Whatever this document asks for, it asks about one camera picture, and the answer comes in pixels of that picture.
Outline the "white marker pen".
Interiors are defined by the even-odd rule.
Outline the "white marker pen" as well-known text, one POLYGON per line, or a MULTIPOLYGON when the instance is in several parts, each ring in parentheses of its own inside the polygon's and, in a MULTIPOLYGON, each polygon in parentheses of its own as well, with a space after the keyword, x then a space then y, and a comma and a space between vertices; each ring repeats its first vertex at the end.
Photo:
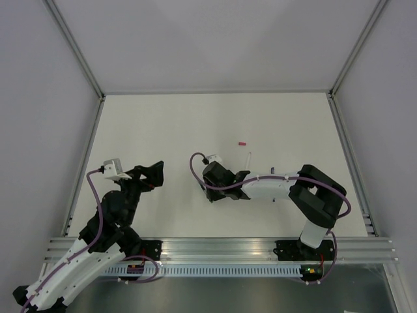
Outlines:
POLYGON ((246 158, 246 162, 245 162, 245 170, 249 170, 250 168, 251 157, 252 157, 252 153, 249 152, 246 158))

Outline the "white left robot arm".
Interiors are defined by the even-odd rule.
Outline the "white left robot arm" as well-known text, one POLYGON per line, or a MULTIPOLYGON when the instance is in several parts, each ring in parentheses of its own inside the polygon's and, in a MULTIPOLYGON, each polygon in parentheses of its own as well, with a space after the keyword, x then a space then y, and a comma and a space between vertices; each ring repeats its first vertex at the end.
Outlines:
POLYGON ((78 294, 106 269, 120 261, 147 262, 159 270, 162 253, 160 240, 142 239, 132 228, 133 219, 143 193, 164 183, 164 162, 152 166, 135 166, 123 171, 118 158, 107 160, 86 175, 88 183, 94 174, 120 187, 96 200, 96 213, 79 232, 64 256, 41 278, 27 286, 18 286, 13 297, 22 312, 65 312, 78 294))

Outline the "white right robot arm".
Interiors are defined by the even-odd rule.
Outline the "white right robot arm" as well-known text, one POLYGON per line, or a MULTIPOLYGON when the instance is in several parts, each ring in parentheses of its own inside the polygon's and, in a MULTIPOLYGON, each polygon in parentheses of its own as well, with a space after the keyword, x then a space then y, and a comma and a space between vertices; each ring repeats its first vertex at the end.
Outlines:
POLYGON ((199 177, 202 192, 170 179, 145 195, 133 228, 148 237, 283 237, 299 231, 296 249, 310 259, 347 202, 347 191, 309 164, 289 174, 255 174, 212 161, 199 177))

